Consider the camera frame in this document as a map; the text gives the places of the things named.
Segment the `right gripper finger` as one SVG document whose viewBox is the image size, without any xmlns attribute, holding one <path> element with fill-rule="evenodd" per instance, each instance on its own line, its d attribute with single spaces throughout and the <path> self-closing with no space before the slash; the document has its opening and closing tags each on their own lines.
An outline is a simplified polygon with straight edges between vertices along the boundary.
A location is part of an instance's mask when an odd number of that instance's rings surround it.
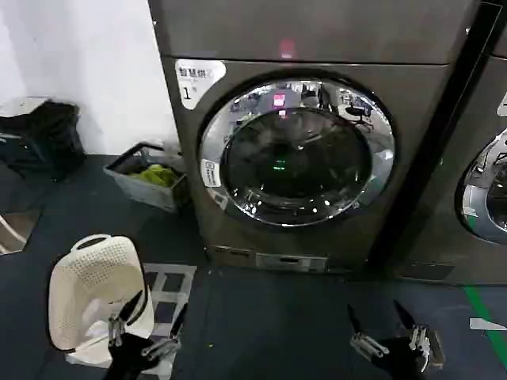
<svg viewBox="0 0 507 380">
<path fill-rule="evenodd" d="M 408 332 L 409 349 L 423 358 L 423 367 L 440 366 L 440 340 L 436 331 L 426 324 L 418 324 L 411 313 L 397 300 L 395 309 Z"/>
<path fill-rule="evenodd" d="M 350 305 L 347 305 L 347 311 L 349 321 L 353 327 L 353 335 L 350 339 L 351 347 L 360 355 L 388 355 L 388 348 L 384 347 L 363 331 L 355 311 Z"/>
</svg>

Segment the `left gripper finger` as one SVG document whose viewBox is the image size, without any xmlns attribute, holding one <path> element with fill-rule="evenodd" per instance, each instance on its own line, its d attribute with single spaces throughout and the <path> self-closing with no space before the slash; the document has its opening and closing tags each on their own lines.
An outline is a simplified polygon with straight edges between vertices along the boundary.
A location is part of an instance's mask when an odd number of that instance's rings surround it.
<svg viewBox="0 0 507 380">
<path fill-rule="evenodd" d="M 144 357 L 168 357 L 175 354 L 181 347 L 180 332 L 185 321 L 188 303 L 185 303 L 173 321 L 168 337 L 162 338 L 151 346 L 144 348 L 141 355 Z"/>
<path fill-rule="evenodd" d="M 113 313 L 109 317 L 108 323 L 108 349 L 117 349 L 122 346 L 124 340 L 130 344 L 142 344 L 143 338 L 129 332 L 126 332 L 128 319 L 138 304 L 142 291 L 139 291 L 131 300 L 127 301 L 119 312 Z"/>
</svg>

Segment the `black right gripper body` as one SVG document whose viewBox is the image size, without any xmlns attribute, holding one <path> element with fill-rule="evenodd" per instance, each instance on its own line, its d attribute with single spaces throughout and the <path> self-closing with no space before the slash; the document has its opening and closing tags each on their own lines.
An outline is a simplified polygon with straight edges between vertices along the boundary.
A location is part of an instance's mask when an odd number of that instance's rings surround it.
<svg viewBox="0 0 507 380">
<path fill-rule="evenodd" d="M 423 380 L 421 371 L 425 363 L 423 351 L 410 348 L 408 336 L 398 336 L 379 340 L 378 343 L 389 350 L 382 358 L 372 357 L 372 364 L 386 372 L 394 380 Z"/>
</svg>

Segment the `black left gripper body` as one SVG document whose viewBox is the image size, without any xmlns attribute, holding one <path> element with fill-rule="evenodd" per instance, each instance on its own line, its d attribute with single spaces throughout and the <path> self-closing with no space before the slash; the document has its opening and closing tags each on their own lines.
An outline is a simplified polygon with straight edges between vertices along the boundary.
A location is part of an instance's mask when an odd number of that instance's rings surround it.
<svg viewBox="0 0 507 380">
<path fill-rule="evenodd" d="M 137 379 L 143 371 L 159 365 L 166 343 L 167 340 L 154 342 L 131 333 L 112 333 L 108 342 L 112 362 L 104 379 Z"/>
</svg>

